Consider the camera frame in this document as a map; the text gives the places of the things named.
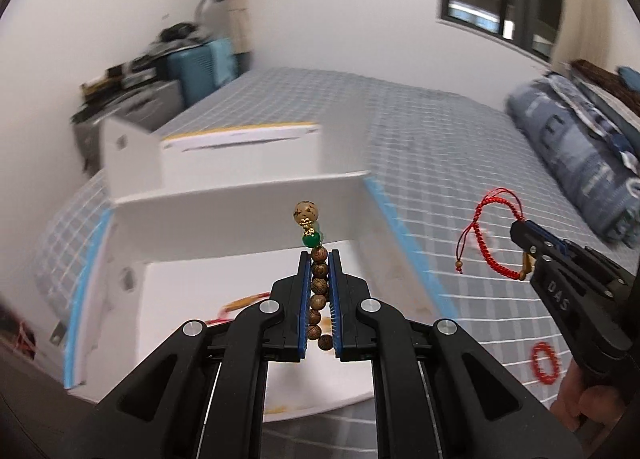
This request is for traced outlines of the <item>person's right hand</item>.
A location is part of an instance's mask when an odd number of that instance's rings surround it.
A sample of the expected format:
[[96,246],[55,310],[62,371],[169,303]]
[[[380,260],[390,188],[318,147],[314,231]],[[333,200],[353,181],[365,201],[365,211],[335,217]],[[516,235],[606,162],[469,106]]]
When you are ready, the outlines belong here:
[[550,411],[570,431],[578,429],[581,417],[603,424],[607,430],[611,430],[620,421],[626,405],[614,387],[586,387],[582,369],[575,361],[571,361]]

